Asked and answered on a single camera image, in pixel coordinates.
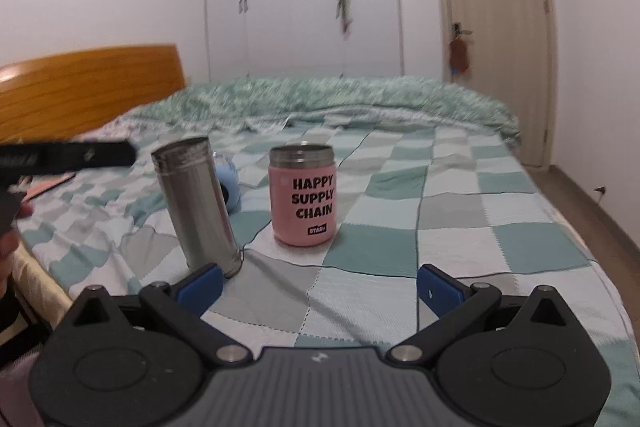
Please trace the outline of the tall stainless steel tumbler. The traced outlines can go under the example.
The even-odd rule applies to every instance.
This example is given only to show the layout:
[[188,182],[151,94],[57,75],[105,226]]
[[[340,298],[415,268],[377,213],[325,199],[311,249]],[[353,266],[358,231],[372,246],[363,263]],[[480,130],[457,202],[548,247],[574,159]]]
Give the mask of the tall stainless steel tumbler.
[[152,153],[169,216],[190,270],[215,263],[234,277],[243,255],[236,245],[205,136],[164,145]]

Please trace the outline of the light blue printed cup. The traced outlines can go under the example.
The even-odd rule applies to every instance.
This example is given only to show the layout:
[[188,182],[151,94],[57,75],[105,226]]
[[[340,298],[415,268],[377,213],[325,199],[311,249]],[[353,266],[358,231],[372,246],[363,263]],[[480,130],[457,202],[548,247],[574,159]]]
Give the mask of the light blue printed cup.
[[232,213],[239,206],[241,199],[238,169],[232,159],[223,153],[214,152],[213,161],[224,205],[228,213]]

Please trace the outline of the pink steel-rimmed cup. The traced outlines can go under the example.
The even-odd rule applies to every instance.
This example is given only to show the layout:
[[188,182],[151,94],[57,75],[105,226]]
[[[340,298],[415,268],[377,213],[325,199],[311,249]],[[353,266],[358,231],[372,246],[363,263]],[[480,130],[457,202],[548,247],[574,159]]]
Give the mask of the pink steel-rimmed cup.
[[336,232],[336,166],[331,145],[297,143],[269,152],[272,231],[281,243],[314,247]]

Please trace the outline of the orange wooden headboard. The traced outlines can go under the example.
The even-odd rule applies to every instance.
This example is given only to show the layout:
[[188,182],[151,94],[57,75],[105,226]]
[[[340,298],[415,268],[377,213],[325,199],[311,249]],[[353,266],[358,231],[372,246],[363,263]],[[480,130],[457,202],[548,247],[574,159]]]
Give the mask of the orange wooden headboard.
[[186,87],[173,44],[115,46],[1,67],[1,141],[70,139]]

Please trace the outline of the green checkered bed blanket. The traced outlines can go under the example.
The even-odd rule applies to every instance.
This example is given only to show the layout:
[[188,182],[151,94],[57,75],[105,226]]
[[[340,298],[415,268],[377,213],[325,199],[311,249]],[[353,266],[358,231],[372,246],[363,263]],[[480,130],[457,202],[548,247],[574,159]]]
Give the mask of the green checkered bed blanket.
[[[610,368],[599,424],[638,424],[637,346],[620,294],[497,135],[443,124],[313,119],[257,133],[143,120],[146,131],[129,138],[139,150],[132,167],[79,173],[39,197],[21,223],[26,248],[70,297],[90,284],[134,294],[184,277],[151,154],[205,135],[232,159],[241,184],[230,221],[245,260],[205,313],[217,329],[253,351],[387,348],[434,319],[416,293],[425,263],[506,295],[551,285]],[[297,142],[331,145],[337,165],[337,232],[312,248],[279,243],[271,226],[268,154]]]

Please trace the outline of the floral pillow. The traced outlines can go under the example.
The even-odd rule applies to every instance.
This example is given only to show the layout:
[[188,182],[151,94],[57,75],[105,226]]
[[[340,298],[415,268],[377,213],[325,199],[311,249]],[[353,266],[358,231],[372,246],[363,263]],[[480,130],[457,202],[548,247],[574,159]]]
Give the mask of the floral pillow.
[[143,119],[119,116],[103,126],[82,132],[75,136],[76,141],[126,140],[134,135],[144,133],[148,125]]

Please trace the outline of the green floral duvet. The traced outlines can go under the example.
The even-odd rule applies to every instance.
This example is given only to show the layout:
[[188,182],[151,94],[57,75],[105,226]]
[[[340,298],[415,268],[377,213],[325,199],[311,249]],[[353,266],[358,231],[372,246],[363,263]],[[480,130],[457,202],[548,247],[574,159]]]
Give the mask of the green floral duvet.
[[243,78],[198,83],[131,109],[129,114],[165,124],[237,126],[356,106],[413,110],[495,131],[514,146],[522,143],[518,117],[506,104],[460,84],[416,76]]

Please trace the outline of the green hanging wardrobe ornament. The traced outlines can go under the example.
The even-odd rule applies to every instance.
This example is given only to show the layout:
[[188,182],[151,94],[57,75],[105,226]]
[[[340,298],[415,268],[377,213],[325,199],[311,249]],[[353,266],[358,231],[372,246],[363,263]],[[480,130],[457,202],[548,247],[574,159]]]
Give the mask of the green hanging wardrobe ornament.
[[341,33],[347,38],[352,26],[352,17],[350,16],[350,0],[336,0],[336,17],[340,22]]

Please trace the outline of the beige wooden door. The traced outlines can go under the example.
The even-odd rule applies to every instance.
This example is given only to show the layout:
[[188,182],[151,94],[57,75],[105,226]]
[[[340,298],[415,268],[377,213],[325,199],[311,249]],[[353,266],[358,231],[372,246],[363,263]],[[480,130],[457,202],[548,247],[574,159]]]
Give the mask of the beige wooden door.
[[518,117],[518,159],[544,168],[555,116],[552,0],[440,0],[446,43],[464,42],[469,67],[449,80],[491,96]]

